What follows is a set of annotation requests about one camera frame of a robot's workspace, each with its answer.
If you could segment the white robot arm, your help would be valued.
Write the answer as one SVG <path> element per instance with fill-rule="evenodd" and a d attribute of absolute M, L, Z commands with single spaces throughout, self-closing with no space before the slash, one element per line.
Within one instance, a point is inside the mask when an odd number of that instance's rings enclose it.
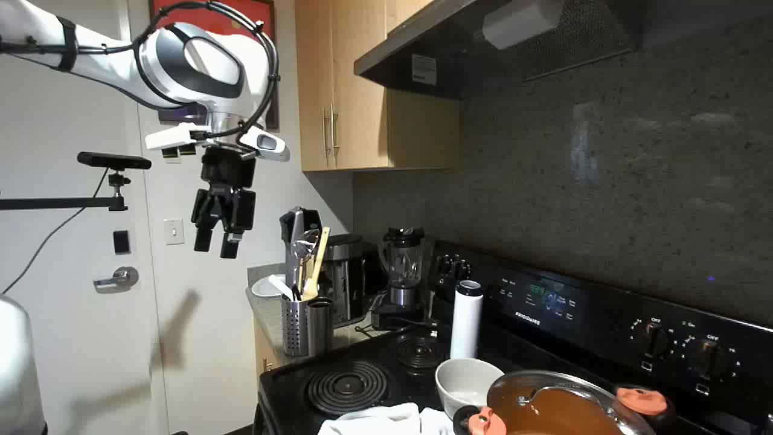
<path fill-rule="evenodd" d="M 257 161 L 291 157 L 286 141 L 263 129 L 279 87 L 279 49 L 262 23 L 226 0 L 176 0 L 124 42 L 31 0 L 0 0 L 0 49 L 174 115 L 174 127 L 150 134 L 145 145 L 164 156 L 203 148 L 193 249 L 209 251 L 222 225 L 220 256 L 236 256 L 255 227 Z"/>

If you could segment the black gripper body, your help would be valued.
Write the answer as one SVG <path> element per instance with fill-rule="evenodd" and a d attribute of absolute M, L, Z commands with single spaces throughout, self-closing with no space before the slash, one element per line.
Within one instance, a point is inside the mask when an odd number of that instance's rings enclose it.
<path fill-rule="evenodd" d="M 257 162 L 235 150 L 211 148 L 200 157 L 206 188 L 197 193 L 192 220 L 199 227 L 222 222 L 227 229 L 251 229 L 257 193 L 251 191 Z"/>

